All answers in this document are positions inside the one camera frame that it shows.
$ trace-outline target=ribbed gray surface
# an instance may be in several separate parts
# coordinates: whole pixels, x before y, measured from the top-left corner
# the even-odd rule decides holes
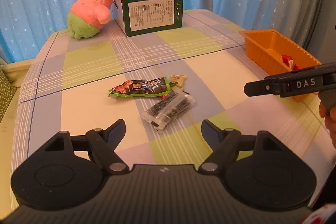
[[[21,206],[3,223],[298,224],[307,214],[307,208],[287,213],[249,208],[232,198],[217,177],[200,175],[193,165],[136,165],[128,175],[110,177],[85,204],[57,212]]]

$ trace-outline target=black snack in clear wrapper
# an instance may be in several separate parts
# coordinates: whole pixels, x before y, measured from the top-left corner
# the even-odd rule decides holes
[[[142,118],[155,129],[165,130],[172,121],[192,108],[194,103],[192,96],[175,87],[165,99],[142,113]]]
[[[170,91],[170,85],[166,77],[146,80],[128,80],[109,90],[110,97],[157,97],[166,95]]]

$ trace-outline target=human hand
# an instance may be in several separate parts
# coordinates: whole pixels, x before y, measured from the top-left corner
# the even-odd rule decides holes
[[[332,108],[330,114],[328,110],[320,102],[320,116],[324,119],[325,127],[329,129],[330,137],[333,142],[333,146],[336,148],[336,107]]]

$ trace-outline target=box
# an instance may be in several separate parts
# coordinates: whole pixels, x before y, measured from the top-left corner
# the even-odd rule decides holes
[[[114,0],[113,17],[127,37],[182,27],[183,0]]]
[[[321,62],[298,44],[276,30],[241,31],[245,37],[245,50],[248,58],[253,60],[269,75],[290,72],[291,69],[282,61],[282,54],[291,56],[294,63],[301,68],[321,65]],[[308,94],[294,96],[301,102]]]

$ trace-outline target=basket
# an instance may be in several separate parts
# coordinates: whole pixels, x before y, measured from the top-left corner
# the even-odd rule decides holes
[[[301,68],[321,65],[310,53],[276,30],[241,31],[240,34],[245,37],[247,57],[269,75],[291,71],[283,63],[281,55],[293,57],[294,63]],[[307,96],[308,94],[304,94],[293,98],[296,102],[301,102]]]

